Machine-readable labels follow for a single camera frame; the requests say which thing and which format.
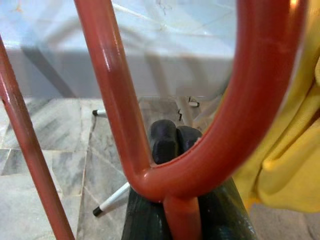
red metal frame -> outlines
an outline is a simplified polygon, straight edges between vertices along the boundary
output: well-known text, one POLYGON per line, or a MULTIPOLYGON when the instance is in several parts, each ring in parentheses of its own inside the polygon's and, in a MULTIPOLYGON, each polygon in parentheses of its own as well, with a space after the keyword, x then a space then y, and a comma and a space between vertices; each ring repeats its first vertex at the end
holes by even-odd
MULTIPOLYGON (((306 0, 237 1, 237 46, 223 104, 185 154, 155 165, 110 0, 75 0, 117 150, 131 186, 163 202, 174 239, 200 239, 197 196, 223 182, 257 147, 290 82, 306 0)), ((73 239, 8 56, 0 44, 0 93, 57 239, 73 239)))

yellow fabric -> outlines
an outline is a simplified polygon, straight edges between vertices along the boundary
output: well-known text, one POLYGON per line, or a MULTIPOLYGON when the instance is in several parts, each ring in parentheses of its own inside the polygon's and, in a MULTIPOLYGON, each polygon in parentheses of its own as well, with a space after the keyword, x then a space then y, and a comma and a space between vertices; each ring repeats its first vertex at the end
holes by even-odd
POLYGON ((247 208, 320 211, 320 1, 311 0, 294 81, 267 135, 233 179, 247 208))

marble floor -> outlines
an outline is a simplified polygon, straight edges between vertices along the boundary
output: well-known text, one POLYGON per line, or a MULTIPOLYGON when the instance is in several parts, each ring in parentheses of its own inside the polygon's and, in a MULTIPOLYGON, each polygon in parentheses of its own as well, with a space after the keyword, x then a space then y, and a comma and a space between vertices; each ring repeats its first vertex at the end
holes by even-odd
MULTIPOLYGON (((106 118, 92 110, 99 99, 25 99, 33 127, 78 240, 120 240, 127 195, 107 214, 92 210, 126 182, 106 118)), ((139 99, 145 128, 159 119, 179 121, 173 100, 139 99)), ((0 240, 55 239, 22 152, 0 105, 0 240)), ((255 205, 250 212, 261 240, 320 240, 320 214, 255 205)))

black rubber cap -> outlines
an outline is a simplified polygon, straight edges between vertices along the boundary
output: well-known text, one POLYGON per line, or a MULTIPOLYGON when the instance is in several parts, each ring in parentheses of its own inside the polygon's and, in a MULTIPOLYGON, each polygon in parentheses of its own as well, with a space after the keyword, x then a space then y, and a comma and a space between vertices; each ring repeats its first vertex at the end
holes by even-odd
POLYGON ((99 206, 95 210, 93 210, 93 215, 95 215, 96 217, 98 217, 101 213, 102 213, 102 210, 100 209, 99 206))

metal rod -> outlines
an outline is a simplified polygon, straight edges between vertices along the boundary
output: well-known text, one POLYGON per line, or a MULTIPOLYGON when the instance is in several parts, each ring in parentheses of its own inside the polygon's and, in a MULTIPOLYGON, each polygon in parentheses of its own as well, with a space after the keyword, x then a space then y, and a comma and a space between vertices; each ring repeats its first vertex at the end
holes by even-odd
POLYGON ((55 238, 74 240, 1 37, 0 95, 55 238))

